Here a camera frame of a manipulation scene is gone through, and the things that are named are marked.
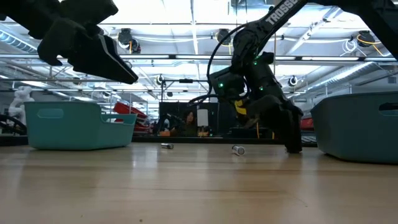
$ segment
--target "ceiling beam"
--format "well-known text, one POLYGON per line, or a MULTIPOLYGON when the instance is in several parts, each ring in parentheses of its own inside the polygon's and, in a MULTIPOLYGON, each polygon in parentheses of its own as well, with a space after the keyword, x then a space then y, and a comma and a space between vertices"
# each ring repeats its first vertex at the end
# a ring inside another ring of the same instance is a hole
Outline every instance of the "ceiling beam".
POLYGON ((298 41, 290 49, 286 50, 285 55, 292 55, 301 45, 311 38, 314 33, 316 33, 327 22, 330 22, 331 19, 335 18, 342 12, 343 11, 339 7, 332 6, 331 9, 329 9, 329 11, 323 15, 321 20, 314 22, 308 28, 308 30, 300 38, 298 38, 298 41))
POLYGON ((193 50, 195 51, 195 54, 199 54, 199 49, 198 49, 198 37, 197 37, 197 28, 196 28, 196 20, 195 20, 195 10, 194 10, 194 0, 191 0, 191 20, 192 20, 192 39, 193 39, 193 50))

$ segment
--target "ceiling light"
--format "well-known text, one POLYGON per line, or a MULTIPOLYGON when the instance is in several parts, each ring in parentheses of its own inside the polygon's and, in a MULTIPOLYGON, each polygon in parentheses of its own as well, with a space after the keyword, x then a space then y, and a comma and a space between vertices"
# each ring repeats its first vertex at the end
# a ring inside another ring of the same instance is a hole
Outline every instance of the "ceiling light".
POLYGON ((372 62, 396 62, 397 59, 393 57, 367 57, 365 61, 372 61, 372 62))
POLYGON ((94 101, 93 99, 88 98, 88 97, 74 96, 74 98, 76 100, 81 100, 81 101, 94 101))
POLYGON ((169 59, 169 55, 121 55, 123 59, 169 59))
POLYGON ((276 60, 295 60, 296 57, 283 57, 283 56, 276 56, 276 60))
POLYGON ((21 83, 25 83, 25 84, 37 86, 37 87, 42 87, 42 88, 48 87, 47 84, 44 84, 42 82, 36 82, 36 81, 22 81, 21 83))
POLYGON ((66 95, 64 93, 60 93, 60 92, 57 92, 57 91, 55 91, 54 93, 57 94, 58 96, 69 97, 68 95, 66 95))
POLYGON ((303 57, 302 60, 334 60, 334 61, 355 61, 359 57, 303 57))
MULTIPOLYGON (((176 55, 176 59, 184 59, 184 60, 209 60, 210 55, 176 55)), ((232 56, 229 55, 215 55, 213 57, 214 60, 231 60, 232 56)))
POLYGON ((48 91, 79 91, 79 90, 70 90, 70 89, 48 89, 48 91))

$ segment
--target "yellow cable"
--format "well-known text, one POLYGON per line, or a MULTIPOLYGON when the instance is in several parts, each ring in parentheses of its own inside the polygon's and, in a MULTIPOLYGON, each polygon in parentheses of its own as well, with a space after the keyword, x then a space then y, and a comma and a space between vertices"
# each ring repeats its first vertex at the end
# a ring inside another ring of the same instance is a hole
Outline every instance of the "yellow cable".
POLYGON ((362 43, 365 43, 365 44, 381 44, 381 42, 368 42, 368 41, 365 41, 365 40, 361 40, 359 37, 361 36, 361 34, 359 34, 358 36, 356 36, 356 38, 360 41, 360 42, 362 42, 362 43))
POLYGON ((378 49, 378 47, 376 47, 374 44, 372 44, 372 46, 377 50, 377 52, 379 52, 379 54, 383 57, 387 57, 387 55, 383 55, 383 53, 381 53, 381 51, 378 49))
POLYGON ((387 55, 384 55, 383 53, 381 53, 381 51, 378 49, 378 47, 376 47, 376 44, 381 44, 381 42, 368 42, 368 41, 364 41, 364 40, 361 40, 361 39, 359 38, 360 36, 361 36, 361 34, 359 34, 358 36, 356 36, 356 38, 357 38, 360 42, 365 43, 365 44, 371 44, 371 45, 376 49, 376 51, 379 52, 379 54, 380 54, 381 56, 387 57, 387 55))
POLYGON ((260 139, 259 123, 257 122, 257 138, 260 139))

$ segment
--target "white stuffed toy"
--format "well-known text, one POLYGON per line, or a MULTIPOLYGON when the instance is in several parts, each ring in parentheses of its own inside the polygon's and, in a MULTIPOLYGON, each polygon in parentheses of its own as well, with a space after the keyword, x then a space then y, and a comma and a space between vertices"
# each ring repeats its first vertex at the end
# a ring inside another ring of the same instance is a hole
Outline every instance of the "white stuffed toy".
POLYGON ((17 91, 14 93, 14 101, 12 101, 8 113, 10 116, 18 116, 19 121, 26 125, 26 115, 25 115, 25 102, 35 101, 30 97, 30 93, 32 92, 32 88, 29 86, 20 86, 17 91))

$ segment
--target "black cable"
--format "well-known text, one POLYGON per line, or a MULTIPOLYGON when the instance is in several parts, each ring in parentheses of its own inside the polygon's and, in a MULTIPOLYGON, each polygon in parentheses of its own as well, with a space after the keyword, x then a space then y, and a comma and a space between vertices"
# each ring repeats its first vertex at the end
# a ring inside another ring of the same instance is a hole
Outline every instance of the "black cable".
POLYGON ((242 24, 242 25, 238 26, 237 28, 231 30, 227 35, 225 35, 225 37, 223 37, 223 38, 218 42, 216 48, 214 49, 213 53, 212 53, 211 56, 210 56, 209 63, 208 63, 208 65, 207 65, 206 77, 207 77, 207 81, 208 81, 208 84, 209 84, 209 90, 208 90, 208 92, 207 92, 206 95, 199 96, 199 97, 196 97, 196 98, 190 100, 190 101, 188 102, 188 106, 196 106, 196 105, 199 105, 199 104, 203 103, 207 98, 218 97, 218 95, 216 95, 216 94, 211 94, 211 91, 213 90, 213 85, 211 85, 211 82, 210 82, 210 67, 211 67, 211 63, 213 62, 213 59, 214 59, 214 56, 215 56, 216 53, 217 53, 217 50, 219 49, 219 47, 221 47, 221 44, 222 44, 228 37, 230 37, 232 34, 234 34, 236 31, 242 29, 243 27, 246 27, 247 25, 248 25, 248 24, 242 24))

